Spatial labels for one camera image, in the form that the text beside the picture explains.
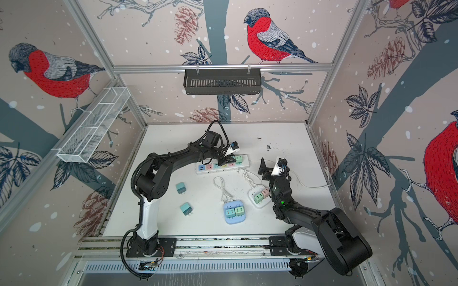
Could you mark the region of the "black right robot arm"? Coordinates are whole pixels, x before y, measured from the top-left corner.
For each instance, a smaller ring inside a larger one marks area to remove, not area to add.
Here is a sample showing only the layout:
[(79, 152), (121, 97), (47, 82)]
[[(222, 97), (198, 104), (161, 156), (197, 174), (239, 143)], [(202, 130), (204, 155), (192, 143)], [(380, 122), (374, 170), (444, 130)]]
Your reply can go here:
[(349, 274), (373, 255), (370, 244), (342, 209), (312, 209), (294, 200), (289, 171), (284, 158), (279, 158), (273, 168), (267, 167), (263, 158), (260, 160), (258, 174), (269, 182), (276, 218), (292, 225), (285, 232), (285, 248), (300, 253), (303, 248), (293, 234), (301, 228), (312, 230), (330, 266), (340, 275)]

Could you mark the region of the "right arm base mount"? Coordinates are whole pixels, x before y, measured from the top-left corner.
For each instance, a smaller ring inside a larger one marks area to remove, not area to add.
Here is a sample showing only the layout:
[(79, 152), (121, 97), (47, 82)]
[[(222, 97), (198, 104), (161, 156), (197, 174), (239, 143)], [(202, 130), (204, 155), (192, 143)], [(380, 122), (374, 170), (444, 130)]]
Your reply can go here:
[(283, 236), (270, 236), (268, 238), (267, 250), (270, 251), (271, 256), (312, 256), (318, 254), (308, 250), (300, 249), (293, 239)]

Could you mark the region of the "pink plug adapter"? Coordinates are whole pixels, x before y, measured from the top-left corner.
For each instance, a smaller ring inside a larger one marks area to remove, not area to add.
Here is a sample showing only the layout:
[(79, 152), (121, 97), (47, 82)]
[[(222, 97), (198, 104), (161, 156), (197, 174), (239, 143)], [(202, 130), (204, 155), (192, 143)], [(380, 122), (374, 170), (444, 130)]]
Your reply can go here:
[(264, 189), (261, 193), (265, 198), (267, 198), (269, 196), (269, 190), (268, 189)]

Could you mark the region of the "blue square socket hub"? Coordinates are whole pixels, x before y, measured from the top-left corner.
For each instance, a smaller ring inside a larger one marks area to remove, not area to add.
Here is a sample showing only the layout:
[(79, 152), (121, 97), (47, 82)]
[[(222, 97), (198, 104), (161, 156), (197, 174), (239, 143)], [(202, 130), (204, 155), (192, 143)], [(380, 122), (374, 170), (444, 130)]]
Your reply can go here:
[(229, 225), (239, 224), (246, 219), (245, 206), (241, 200), (224, 203), (224, 219)]

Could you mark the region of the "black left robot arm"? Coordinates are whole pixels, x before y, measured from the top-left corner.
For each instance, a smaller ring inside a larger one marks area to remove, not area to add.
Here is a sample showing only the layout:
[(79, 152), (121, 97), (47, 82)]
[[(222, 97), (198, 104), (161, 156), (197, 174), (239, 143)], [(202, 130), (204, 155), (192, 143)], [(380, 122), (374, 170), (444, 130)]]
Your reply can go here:
[(162, 263), (165, 251), (159, 242), (157, 216), (160, 199), (169, 188), (173, 172), (187, 165), (201, 162), (210, 164), (216, 160), (219, 166), (236, 161), (234, 153), (239, 151), (238, 142), (229, 137), (219, 120), (213, 120), (205, 133), (187, 144), (183, 150), (167, 154), (149, 154), (134, 170), (130, 187), (139, 199), (139, 219), (135, 228), (127, 230), (121, 239), (120, 258), (124, 267), (139, 280), (148, 280), (153, 274), (140, 273), (126, 262), (124, 246), (133, 246), (142, 255), (152, 256), (157, 251), (161, 256), (155, 264)]

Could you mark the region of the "white square socket hub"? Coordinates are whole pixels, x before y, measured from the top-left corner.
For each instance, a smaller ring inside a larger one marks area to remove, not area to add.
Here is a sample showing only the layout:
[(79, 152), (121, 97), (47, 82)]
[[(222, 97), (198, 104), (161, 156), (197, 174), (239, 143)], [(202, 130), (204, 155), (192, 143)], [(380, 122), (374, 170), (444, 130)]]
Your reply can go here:
[(258, 209), (268, 206), (272, 200), (270, 189), (263, 185), (257, 185), (248, 191), (248, 199)]

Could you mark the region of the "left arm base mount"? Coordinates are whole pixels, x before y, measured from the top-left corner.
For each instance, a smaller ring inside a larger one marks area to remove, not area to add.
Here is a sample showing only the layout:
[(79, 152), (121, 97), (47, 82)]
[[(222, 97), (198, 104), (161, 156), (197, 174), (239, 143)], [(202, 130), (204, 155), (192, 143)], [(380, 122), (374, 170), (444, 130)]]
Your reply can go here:
[(176, 238), (152, 237), (149, 240), (145, 240), (135, 236), (128, 241), (126, 257), (173, 257), (176, 244)]

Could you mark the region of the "white multicolour power strip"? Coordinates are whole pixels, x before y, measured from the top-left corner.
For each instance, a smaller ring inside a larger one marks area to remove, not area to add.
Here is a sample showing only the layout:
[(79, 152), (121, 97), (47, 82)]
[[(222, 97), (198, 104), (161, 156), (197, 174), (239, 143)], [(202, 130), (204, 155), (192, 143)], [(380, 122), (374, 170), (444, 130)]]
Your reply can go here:
[(217, 162), (211, 162), (209, 164), (200, 164), (196, 163), (195, 164), (195, 170), (198, 175), (203, 175), (203, 174), (209, 174), (209, 173), (216, 173), (216, 172), (225, 172), (225, 171), (230, 171), (230, 170), (237, 170), (240, 168), (248, 168), (249, 167), (249, 157), (248, 155), (242, 155), (243, 156), (243, 163), (242, 164), (236, 164), (234, 166), (228, 166), (227, 164), (224, 164), (222, 166), (219, 166)]

